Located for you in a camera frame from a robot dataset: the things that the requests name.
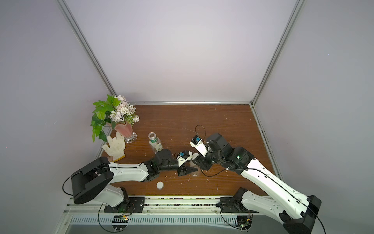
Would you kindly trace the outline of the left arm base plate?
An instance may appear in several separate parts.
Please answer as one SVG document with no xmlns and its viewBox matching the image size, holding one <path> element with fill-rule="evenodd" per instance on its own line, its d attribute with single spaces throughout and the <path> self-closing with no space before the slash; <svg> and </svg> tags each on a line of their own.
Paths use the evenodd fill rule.
<svg viewBox="0 0 374 234">
<path fill-rule="evenodd" d="M 145 205 L 145 197 L 129 197 L 116 207 L 106 205 L 105 213 L 142 213 Z"/>
</svg>

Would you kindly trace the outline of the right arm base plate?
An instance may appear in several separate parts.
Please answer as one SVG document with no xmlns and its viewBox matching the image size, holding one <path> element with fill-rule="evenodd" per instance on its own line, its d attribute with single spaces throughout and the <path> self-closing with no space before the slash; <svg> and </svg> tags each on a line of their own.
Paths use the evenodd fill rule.
<svg viewBox="0 0 374 234">
<path fill-rule="evenodd" d="M 222 213 L 251 213 L 252 210 L 245 208 L 240 199 L 234 197 L 221 197 L 216 207 L 221 208 Z"/>
</svg>

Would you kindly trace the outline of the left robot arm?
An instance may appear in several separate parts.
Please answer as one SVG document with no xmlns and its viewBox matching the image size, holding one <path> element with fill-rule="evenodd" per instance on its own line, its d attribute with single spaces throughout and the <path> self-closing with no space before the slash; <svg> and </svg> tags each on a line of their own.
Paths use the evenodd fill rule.
<svg viewBox="0 0 374 234">
<path fill-rule="evenodd" d="M 140 164 L 119 164 L 101 157 L 72 174 L 74 204 L 94 200 L 116 207 L 127 199 L 127 195 L 124 188 L 114 187 L 113 183 L 148 182 L 158 178 L 162 171 L 176 171 L 178 176 L 185 176 L 198 169 L 173 158 L 168 149 L 157 152 L 152 159 Z"/>
</svg>

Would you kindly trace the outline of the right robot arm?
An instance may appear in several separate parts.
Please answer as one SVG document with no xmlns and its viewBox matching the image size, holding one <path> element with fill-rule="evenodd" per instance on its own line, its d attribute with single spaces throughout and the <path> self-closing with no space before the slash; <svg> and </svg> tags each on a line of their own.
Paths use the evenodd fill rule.
<svg viewBox="0 0 374 234">
<path fill-rule="evenodd" d="M 233 148 L 219 133 L 208 137 L 206 142 L 195 136 L 190 145 L 199 152 L 193 162 L 202 171 L 208 171 L 212 165 L 219 164 L 252 181 L 269 196 L 263 198 L 245 188 L 239 188 L 233 197 L 222 198 L 218 207 L 240 213 L 255 211 L 278 221 L 290 234 L 312 233 L 321 206 L 318 197 L 306 196 L 288 186 L 249 151 L 243 147 Z"/>
</svg>

